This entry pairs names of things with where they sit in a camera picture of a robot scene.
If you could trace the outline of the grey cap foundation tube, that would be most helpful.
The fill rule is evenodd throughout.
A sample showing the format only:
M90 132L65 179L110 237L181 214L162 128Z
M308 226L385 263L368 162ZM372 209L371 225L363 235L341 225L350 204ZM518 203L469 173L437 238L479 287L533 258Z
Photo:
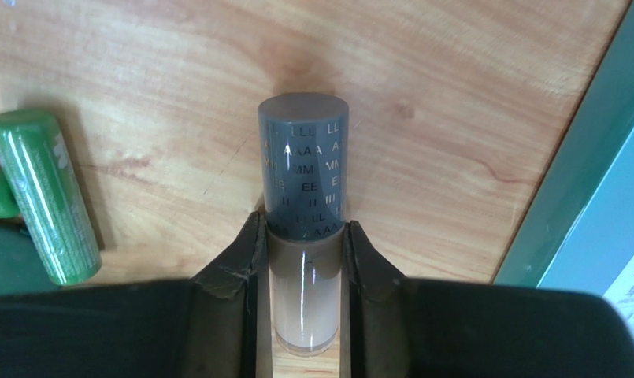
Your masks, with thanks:
M314 356L339 329L349 106L331 94L258 107L273 324L291 354Z

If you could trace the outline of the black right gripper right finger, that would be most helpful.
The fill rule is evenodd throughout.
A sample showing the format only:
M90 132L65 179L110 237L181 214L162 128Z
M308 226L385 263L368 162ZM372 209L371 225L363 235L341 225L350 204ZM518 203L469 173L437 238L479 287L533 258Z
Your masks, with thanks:
M343 234L343 377L634 377L634 340L594 295L411 278Z

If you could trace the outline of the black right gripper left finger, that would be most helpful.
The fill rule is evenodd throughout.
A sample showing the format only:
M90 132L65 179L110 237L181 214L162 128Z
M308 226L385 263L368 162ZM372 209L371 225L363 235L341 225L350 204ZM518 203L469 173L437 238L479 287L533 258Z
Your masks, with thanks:
M195 276L0 297L0 377L270 377L265 218Z

